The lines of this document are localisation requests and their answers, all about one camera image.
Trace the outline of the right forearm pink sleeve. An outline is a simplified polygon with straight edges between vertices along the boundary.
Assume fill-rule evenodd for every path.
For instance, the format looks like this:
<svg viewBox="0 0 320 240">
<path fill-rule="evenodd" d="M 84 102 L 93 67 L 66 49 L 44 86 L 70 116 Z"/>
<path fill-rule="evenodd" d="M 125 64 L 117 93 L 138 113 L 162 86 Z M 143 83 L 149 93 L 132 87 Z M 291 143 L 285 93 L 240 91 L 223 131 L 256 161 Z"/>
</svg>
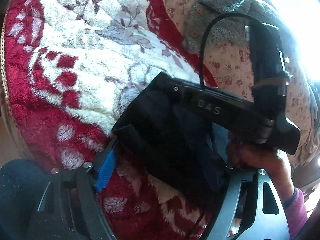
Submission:
<svg viewBox="0 0 320 240">
<path fill-rule="evenodd" d="M 301 189 L 294 189 L 291 198 L 283 203 L 283 208 L 287 218 L 290 238 L 293 239 L 308 220 L 304 205 L 304 195 Z"/>
</svg>

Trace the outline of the person's right hand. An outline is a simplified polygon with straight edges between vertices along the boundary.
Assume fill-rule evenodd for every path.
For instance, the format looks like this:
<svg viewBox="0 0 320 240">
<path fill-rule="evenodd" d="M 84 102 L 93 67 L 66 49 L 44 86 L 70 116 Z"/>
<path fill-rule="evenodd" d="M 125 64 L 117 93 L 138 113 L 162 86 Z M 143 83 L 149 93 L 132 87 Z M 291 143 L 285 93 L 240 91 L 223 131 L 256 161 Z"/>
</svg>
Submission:
<svg viewBox="0 0 320 240">
<path fill-rule="evenodd" d="M 228 138 L 226 152 L 232 166 L 239 169 L 247 166 L 264 169 L 281 202 L 284 203 L 292 197 L 295 188 L 291 179 L 291 165 L 285 152 L 244 143 L 232 132 L 228 133 Z"/>
</svg>

